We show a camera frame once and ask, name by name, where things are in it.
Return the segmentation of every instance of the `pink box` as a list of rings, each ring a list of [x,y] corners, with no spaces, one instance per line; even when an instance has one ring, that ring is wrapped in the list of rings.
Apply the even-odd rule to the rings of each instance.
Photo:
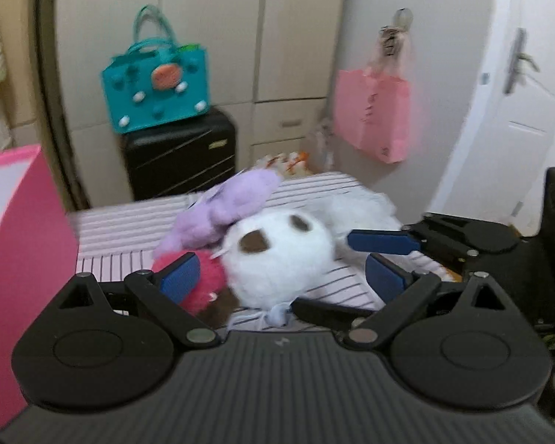
[[[77,255],[40,146],[0,153],[0,427],[25,407],[12,349],[74,274]]]

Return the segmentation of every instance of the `purple plush toy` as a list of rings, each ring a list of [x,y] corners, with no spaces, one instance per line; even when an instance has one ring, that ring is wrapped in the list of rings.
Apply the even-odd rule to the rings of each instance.
[[[178,214],[173,228],[154,250],[154,258],[217,242],[234,222],[259,212],[281,181],[273,170],[255,169],[208,190],[198,203]]]

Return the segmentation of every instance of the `metal screw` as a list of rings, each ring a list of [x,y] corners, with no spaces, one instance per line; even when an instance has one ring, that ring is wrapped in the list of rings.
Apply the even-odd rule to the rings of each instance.
[[[351,328],[352,328],[352,329],[355,329],[355,328],[356,328],[357,326],[359,326],[362,322],[364,322],[364,320],[366,320],[366,319],[364,319],[363,317],[357,317],[356,319],[354,319],[354,320],[351,322]]]
[[[348,336],[357,344],[372,344],[378,339],[378,334],[372,329],[354,329],[350,331]]]
[[[209,344],[216,339],[216,332],[210,329],[198,327],[187,332],[186,337],[187,340],[193,344]]]

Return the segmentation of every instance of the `black suitcase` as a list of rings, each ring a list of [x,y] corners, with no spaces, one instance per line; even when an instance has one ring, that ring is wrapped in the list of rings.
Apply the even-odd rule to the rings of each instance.
[[[122,137],[136,200],[200,192],[234,175],[236,129],[217,108]]]

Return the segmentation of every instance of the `teal bag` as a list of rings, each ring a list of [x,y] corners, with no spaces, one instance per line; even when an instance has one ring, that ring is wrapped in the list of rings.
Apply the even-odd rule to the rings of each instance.
[[[166,38],[138,40],[149,13]],[[101,73],[113,130],[119,134],[195,117],[209,110],[206,51],[179,46],[175,33],[154,5],[134,20],[134,43]]]

